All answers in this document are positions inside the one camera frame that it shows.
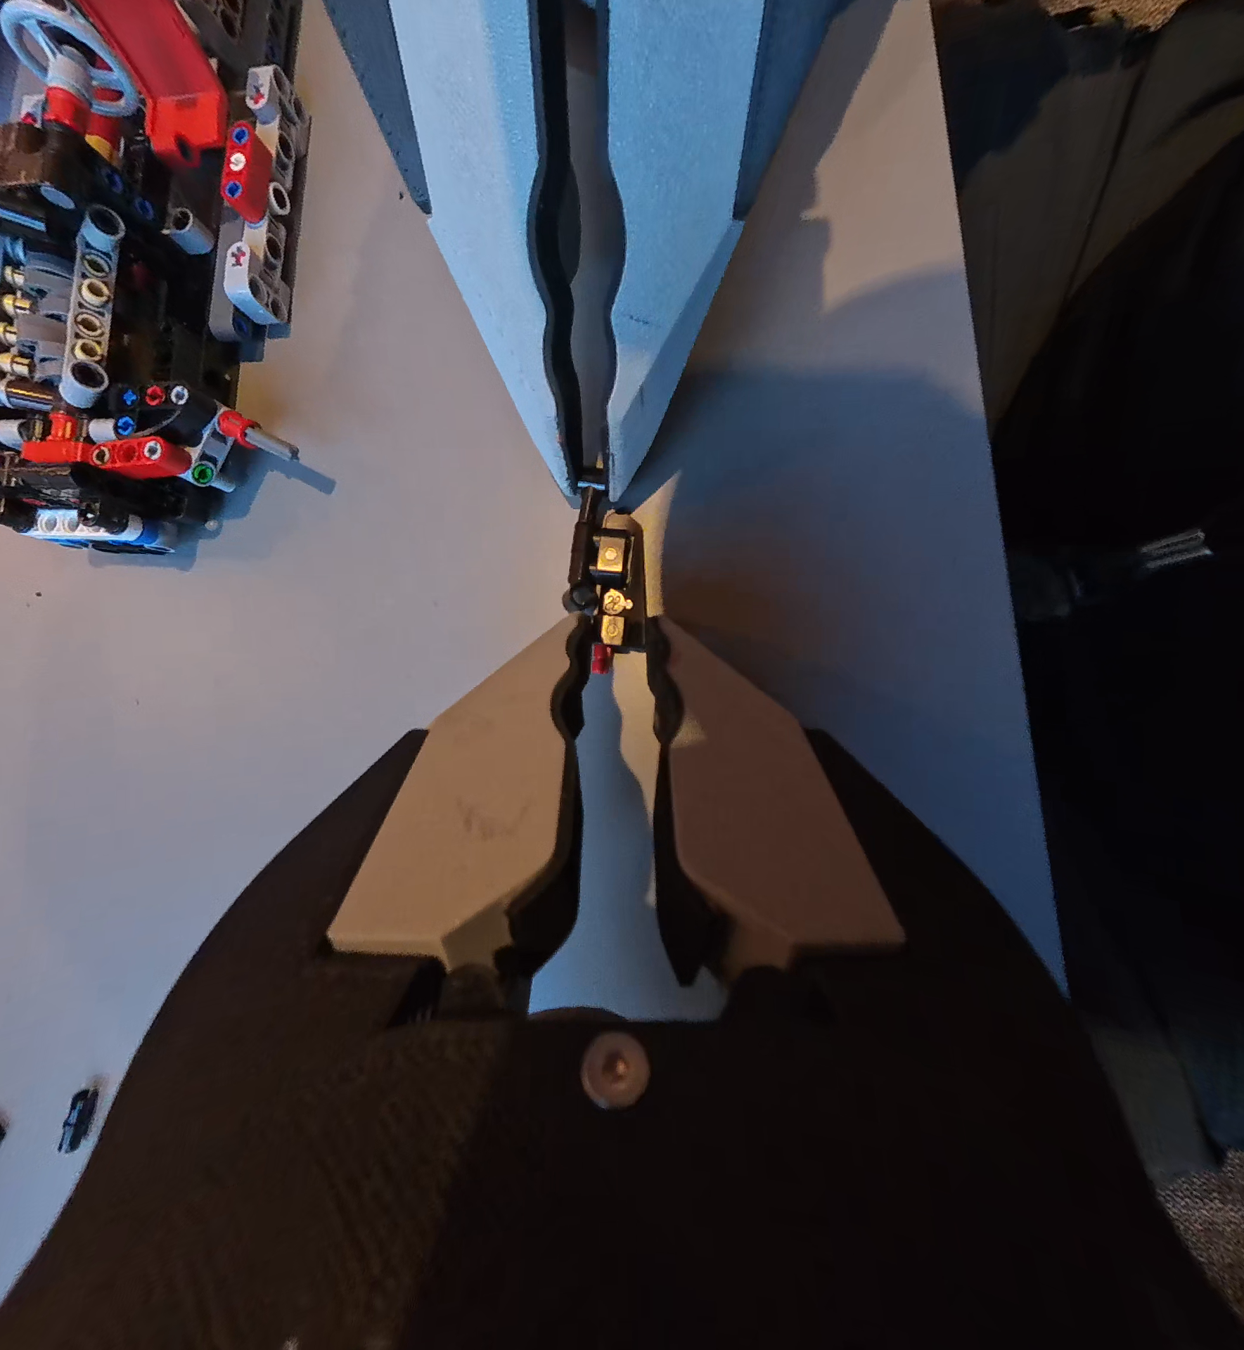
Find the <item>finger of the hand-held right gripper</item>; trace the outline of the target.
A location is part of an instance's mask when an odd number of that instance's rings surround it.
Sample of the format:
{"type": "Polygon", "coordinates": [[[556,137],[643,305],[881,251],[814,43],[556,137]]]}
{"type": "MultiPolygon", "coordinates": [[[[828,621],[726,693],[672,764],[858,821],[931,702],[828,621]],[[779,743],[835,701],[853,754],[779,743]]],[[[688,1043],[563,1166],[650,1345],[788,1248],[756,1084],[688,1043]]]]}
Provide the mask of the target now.
{"type": "Polygon", "coordinates": [[[606,152],[623,219],[610,322],[610,495],[640,472],[743,231],[761,1],[602,5],[606,152]]]}
{"type": "Polygon", "coordinates": [[[529,437],[579,489],[561,2],[394,1],[429,225],[529,437]]]}

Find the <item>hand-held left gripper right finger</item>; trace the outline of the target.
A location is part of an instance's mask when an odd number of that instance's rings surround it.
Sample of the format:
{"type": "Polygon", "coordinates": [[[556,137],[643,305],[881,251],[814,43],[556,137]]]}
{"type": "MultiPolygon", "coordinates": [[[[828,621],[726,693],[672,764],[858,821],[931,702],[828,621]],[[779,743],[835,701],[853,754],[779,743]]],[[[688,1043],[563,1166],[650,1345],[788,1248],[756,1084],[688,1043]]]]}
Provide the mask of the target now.
{"type": "Polygon", "coordinates": [[[799,719],[667,616],[647,624],[656,919],[672,969],[899,951],[899,916],[799,719]]]}

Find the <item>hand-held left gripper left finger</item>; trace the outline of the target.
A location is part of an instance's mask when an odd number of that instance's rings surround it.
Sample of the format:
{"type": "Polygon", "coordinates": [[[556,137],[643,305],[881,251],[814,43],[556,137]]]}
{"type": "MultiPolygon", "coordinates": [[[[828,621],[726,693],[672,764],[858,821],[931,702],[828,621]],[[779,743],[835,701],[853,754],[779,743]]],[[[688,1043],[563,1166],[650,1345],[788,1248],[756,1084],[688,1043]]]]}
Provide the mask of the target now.
{"type": "Polygon", "coordinates": [[[588,624],[566,616],[438,714],[328,930],[341,954],[528,974],[573,919],[546,890],[573,849],[588,624]]]}

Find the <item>black toy assembly red pin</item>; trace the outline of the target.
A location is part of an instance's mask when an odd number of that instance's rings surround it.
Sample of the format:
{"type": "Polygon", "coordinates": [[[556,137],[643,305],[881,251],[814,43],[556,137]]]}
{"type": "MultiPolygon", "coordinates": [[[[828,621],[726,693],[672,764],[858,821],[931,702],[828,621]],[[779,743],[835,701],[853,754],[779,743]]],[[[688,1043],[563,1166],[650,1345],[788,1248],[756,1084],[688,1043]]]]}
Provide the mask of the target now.
{"type": "Polygon", "coordinates": [[[576,521],[564,604],[582,616],[588,674],[606,675],[620,652],[647,649],[647,546],[643,525],[608,508],[599,528],[576,521]]]}

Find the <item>light grey desk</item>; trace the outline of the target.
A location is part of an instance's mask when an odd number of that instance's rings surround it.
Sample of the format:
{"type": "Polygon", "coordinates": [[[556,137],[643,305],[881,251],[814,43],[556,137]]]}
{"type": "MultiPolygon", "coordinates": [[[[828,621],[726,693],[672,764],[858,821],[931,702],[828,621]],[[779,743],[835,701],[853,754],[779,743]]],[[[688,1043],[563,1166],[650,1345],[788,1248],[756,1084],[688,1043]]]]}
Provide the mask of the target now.
{"type": "MultiPolygon", "coordinates": [[[[0,1299],[172,984],[256,872],[561,616],[552,481],[325,8],[302,445],[194,551],[0,528],[0,1299]]],[[[929,2],[834,22],[647,460],[660,607],[829,730],[1064,983],[929,2]]]]}

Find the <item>toy brick vehicle model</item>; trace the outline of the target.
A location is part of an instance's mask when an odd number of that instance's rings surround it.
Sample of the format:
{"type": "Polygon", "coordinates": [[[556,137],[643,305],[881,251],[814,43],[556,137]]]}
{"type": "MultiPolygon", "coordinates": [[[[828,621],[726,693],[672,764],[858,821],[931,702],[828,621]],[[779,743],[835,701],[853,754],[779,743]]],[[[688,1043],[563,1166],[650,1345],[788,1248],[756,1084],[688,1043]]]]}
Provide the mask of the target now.
{"type": "Polygon", "coordinates": [[[293,327],[302,4],[0,2],[0,528],[159,555],[299,448],[238,404],[293,327]]]}

